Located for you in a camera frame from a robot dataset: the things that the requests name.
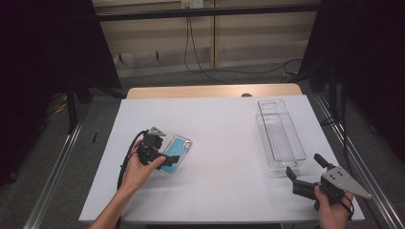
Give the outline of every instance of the gray carpet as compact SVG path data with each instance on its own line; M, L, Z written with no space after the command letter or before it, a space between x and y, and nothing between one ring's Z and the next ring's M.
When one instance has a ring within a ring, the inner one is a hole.
M277 65L260 65L231 68L235 71L265 72ZM287 65L288 72L296 72L299 62ZM228 72L206 72L209 77L220 79L230 84L248 83L279 83L284 81L284 68L273 73L246 74ZM133 87L174 86L174 85L210 85L223 84L207 78L203 73L166 73L122 78L123 93ZM315 96L327 94L327 89L313 94L308 81L298 83L309 98L318 119L324 120ZM87 228L88 224L79 222L78 216L90 190L98 163L102 157L108 136L113 127L120 101L110 96L92 90L95 97L90 105L83 127L75 146L67 160L59 182L57 183L53 200L47 208L40 228ZM50 102L50 110L57 107L60 99ZM373 176L383 188L395 209L405 216L405 165L399 161L382 135L373 132L372 124L356 105L348 98L347 101L347 130L358 152L362 155ZM84 111L85 105L78 104L79 112ZM67 111L61 114L50 114L44 130L37 139L31 152L26 156L17 174L17 181L0 187L0 228L22 228L39 197L48 176L56 162L60 150L67 138L69 121ZM346 168L343 150L340 142L330 126L323 127L338 161ZM359 200L360 207L366 220L351 222L349 228L388 228L385 220L379 214L372 201L370 209ZM315 223L284 224L284 228L312 228ZM122 228L144 228L144 225L123 225Z

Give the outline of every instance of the person's left hand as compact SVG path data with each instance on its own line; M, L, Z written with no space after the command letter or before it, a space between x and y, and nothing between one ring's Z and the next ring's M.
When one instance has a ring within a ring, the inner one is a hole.
M166 160L164 156L160 156L148 165L142 165L139 161L138 154L134 154L137 152L137 147L140 143L141 140L138 140L131 149L131 157L129 158L121 187L119 188L130 192L131 194L134 194L140 187L142 187L152 171L158 168Z

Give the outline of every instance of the white table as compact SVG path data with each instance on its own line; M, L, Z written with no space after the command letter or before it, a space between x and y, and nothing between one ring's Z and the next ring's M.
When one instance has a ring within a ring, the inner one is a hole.
M255 115L257 101L284 99L307 154L297 174L319 181L315 153L337 165L304 95L123 100L79 220L93 221L113 196L119 165L134 136L156 126L193 140L177 172L156 171L129 202L122 219L134 223L255 223L317 220L313 200L292 193L284 174L271 173ZM364 219L354 202L354 220Z

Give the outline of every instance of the black cable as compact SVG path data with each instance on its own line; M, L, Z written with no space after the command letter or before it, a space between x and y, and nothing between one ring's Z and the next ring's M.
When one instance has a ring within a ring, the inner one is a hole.
M191 34L191 40L192 40L192 43L193 43L194 54L195 54L195 56L196 56L196 58L197 58L197 62L198 62L199 68L200 68L199 71L190 70L190 69L188 68L188 65L187 65L186 55L187 55L187 50L188 50L189 33ZM212 80L215 80L215 81L219 81L219 82L222 82L222 83L225 83L225 84L230 84L230 83L224 82L224 81L219 80L219 79L212 78L212 77L208 76L206 73L207 73L207 72L246 73L246 74L273 73L273 72L275 72L275 71L277 71L277 70L279 70L279 69L281 69L281 68L284 68L287 64L289 64L289 63L292 62L292 61L302 61L302 60L303 60L302 58L293 58L293 59L290 59L289 61L283 63L282 65L280 65L279 67L277 67L277 68L275 68L275 69L271 69L271 70L268 70L268 71L262 71L262 72L243 72L243 71L218 70L218 69L214 69L214 70L204 70L204 69L202 68L201 64L200 64L200 60L199 60L199 57L198 57L198 55L197 55L196 45L195 45L195 42L194 42L193 27L192 27L192 25L191 25L191 18L189 18L189 17L187 17L187 39L186 39L186 43L185 43L185 50L184 50L184 57L183 57L183 59L184 59L185 68L186 68L189 72L191 72L191 73L204 73L205 76L208 77L209 79L212 79Z
M225 81L223 81L223 80L221 80L221 79L213 78L213 77L209 76L209 75L203 70L203 68L202 68L202 66L201 66L201 64L200 64L199 57L197 56L196 44L195 44L195 42L194 42L194 35L193 35L193 27L192 27L192 25L191 25L191 18L187 17L186 19L187 19L187 40L186 40L185 51L184 51L184 64L185 64L185 67L187 68L187 70L190 71L190 72L192 72L192 73L203 73L207 78L209 78L209 79L211 79L211 80L214 80L214 81L217 81L217 82L220 82L220 83L231 84L231 83L225 82ZM201 70L200 72L191 71L191 70L188 68L188 66L187 66L186 55L187 55L187 49L188 49L188 33L189 33L189 32L188 32L188 31L189 31L189 29L188 29L188 28L189 28L189 27L188 27L188 24L190 24L191 40L192 40L192 42L193 42L194 54L195 54L195 56L196 56L197 63L198 63L199 68L200 68L200 70Z
M135 136L134 140L132 141L131 145L129 146L128 152L125 155L124 161L122 162L121 170L119 171L119 177L118 177L118 182L117 182L117 190L119 189L119 187L121 187L122 180L123 180L124 174L125 174L125 170L126 170L126 167L128 166L129 158L131 158L131 150L134 147L135 142L137 142L138 138L141 135L145 135L147 133L148 133L147 131L139 132L139 134L137 134L137 136ZM116 229L119 229L120 226L121 226L121 217L119 217L118 220L117 220Z

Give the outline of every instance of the transparent storage box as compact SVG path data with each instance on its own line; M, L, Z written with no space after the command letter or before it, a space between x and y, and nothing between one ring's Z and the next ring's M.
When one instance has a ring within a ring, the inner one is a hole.
M268 167L284 172L289 166L297 171L306 159L284 100L259 101L256 115Z

